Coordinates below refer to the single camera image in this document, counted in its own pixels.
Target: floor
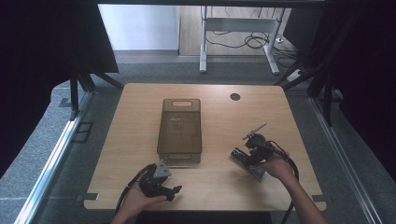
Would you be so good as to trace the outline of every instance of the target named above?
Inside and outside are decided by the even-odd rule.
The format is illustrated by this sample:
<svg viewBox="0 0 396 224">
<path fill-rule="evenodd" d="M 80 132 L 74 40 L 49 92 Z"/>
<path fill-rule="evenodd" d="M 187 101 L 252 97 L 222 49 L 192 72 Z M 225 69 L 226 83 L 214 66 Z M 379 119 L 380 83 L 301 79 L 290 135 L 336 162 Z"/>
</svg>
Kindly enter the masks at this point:
<svg viewBox="0 0 396 224">
<path fill-rule="evenodd" d="M 120 67 L 125 67 L 125 64 L 139 66 L 150 63 L 175 63 L 185 67 L 183 64 L 187 66 L 199 62 L 196 51 L 186 51 L 185 54 L 189 56 L 179 56 L 174 50 L 116 51 L 115 54 Z M 211 54 L 234 53 L 229 51 Z M 265 63 L 265 58 L 262 57 L 262 52 L 246 53 L 242 56 L 210 56 L 208 63 L 208 72 L 211 69 L 215 73 L 219 71 L 216 68 L 218 64 Z M 278 79 L 272 74 L 263 75 Z M 93 78 L 97 86 L 95 92 L 87 94 L 79 88 L 80 105 L 83 109 L 80 125 L 74 130 L 75 134 L 70 136 L 71 144 L 65 146 L 59 168 L 53 171 L 53 179 L 47 183 L 47 191 L 43 191 L 41 198 L 35 201 L 30 197 L 36 195 L 32 189 L 39 184 L 36 181 L 49 161 L 50 154 L 59 147 L 58 140 L 70 118 L 67 101 L 70 97 L 69 84 L 63 83 L 53 90 L 48 111 L 20 156 L 0 180 L 0 220 L 3 223 L 13 223 L 24 209 L 26 200 L 36 203 L 37 206 L 36 213 L 31 217 L 32 223 L 104 223 L 111 219 L 114 211 L 87 211 L 82 207 L 91 180 L 90 174 L 95 167 L 95 160 L 87 159 L 100 155 L 101 146 L 106 139 L 106 130 L 121 93 L 100 78 Z M 121 72 L 118 78 L 122 82 L 131 81 L 131 77 L 124 72 Z M 171 78 L 170 80 L 176 83 L 183 81 L 179 80 L 179 77 Z M 163 77 L 144 80 L 161 82 Z M 226 80 L 212 81 L 221 83 Z M 304 92 L 305 85 L 306 83 L 291 89 L 286 94 L 324 193 L 321 200 L 328 204 L 325 216 L 331 223 L 394 223 L 395 182 L 370 148 L 350 127 L 337 102 L 332 104 L 333 126 L 329 127 L 323 122 L 319 116 L 320 97 L 307 97 Z M 84 125 L 90 126 L 91 123 L 94 123 L 94 126 L 91 136 L 88 137 L 84 135 Z M 280 223 L 283 215 L 283 212 L 272 213 L 273 223 Z M 290 217 L 289 223 L 296 223 L 295 214 Z"/>
</svg>

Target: wall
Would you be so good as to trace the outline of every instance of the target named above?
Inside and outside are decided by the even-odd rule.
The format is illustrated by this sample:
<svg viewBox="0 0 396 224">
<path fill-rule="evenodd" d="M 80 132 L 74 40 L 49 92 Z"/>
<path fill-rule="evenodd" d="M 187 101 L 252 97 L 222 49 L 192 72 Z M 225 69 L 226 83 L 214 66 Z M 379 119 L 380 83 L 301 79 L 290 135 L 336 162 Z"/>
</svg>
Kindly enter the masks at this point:
<svg viewBox="0 0 396 224">
<path fill-rule="evenodd" d="M 99 5 L 113 50 L 178 49 L 178 7 Z"/>
</svg>

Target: gray carpet floor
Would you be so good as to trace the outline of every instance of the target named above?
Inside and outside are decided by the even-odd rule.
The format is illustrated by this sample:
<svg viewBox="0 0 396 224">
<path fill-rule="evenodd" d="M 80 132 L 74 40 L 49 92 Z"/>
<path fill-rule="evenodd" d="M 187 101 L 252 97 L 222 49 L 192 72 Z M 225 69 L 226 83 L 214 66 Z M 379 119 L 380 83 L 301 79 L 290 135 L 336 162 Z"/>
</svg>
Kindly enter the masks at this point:
<svg viewBox="0 0 396 224">
<path fill-rule="evenodd" d="M 209 63 L 206 74 L 198 63 L 120 63 L 119 74 L 109 74 L 119 82 L 272 85 L 279 77 L 270 74 L 266 63 Z M 93 77 L 96 90 L 83 111 L 80 128 L 61 160 L 33 223 L 107 223 L 114 211 L 92 211 L 83 207 L 92 174 L 99 159 L 121 90 Z M 331 147 L 305 90 L 309 80 L 286 91 L 290 108 L 304 140 L 308 155 L 327 200 L 325 216 L 331 223 L 369 223 L 361 209 L 345 171 Z M 0 220 L 13 223 L 42 167 L 48 159 L 70 116 L 69 107 L 59 107 L 69 98 L 68 83 L 53 91 L 52 103 L 21 155 L 0 180 Z M 396 185 L 373 152 L 345 120 L 338 104 L 332 105 L 333 128 L 366 187 L 383 223 L 394 223 Z M 273 212 L 273 223 L 280 223 L 284 212 Z M 298 223 L 293 212 L 288 223 Z"/>
</svg>

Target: hand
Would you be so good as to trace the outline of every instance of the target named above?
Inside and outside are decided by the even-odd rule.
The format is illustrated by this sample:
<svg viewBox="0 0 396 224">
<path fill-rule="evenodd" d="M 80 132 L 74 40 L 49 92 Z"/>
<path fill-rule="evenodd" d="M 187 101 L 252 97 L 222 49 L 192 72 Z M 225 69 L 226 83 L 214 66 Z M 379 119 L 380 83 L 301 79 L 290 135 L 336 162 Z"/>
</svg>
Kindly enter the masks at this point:
<svg viewBox="0 0 396 224">
<path fill-rule="evenodd" d="M 263 168 L 269 175 L 278 178 L 280 181 L 284 181 L 294 177 L 294 173 L 291 166 L 278 154 L 275 154 L 266 162 L 253 165 L 253 168 Z"/>
<path fill-rule="evenodd" d="M 142 192 L 138 182 L 134 183 L 122 202 L 119 212 L 111 221 L 112 224 L 127 223 L 132 217 L 136 217 L 145 208 L 166 201 L 166 196 L 148 198 Z"/>
</svg>

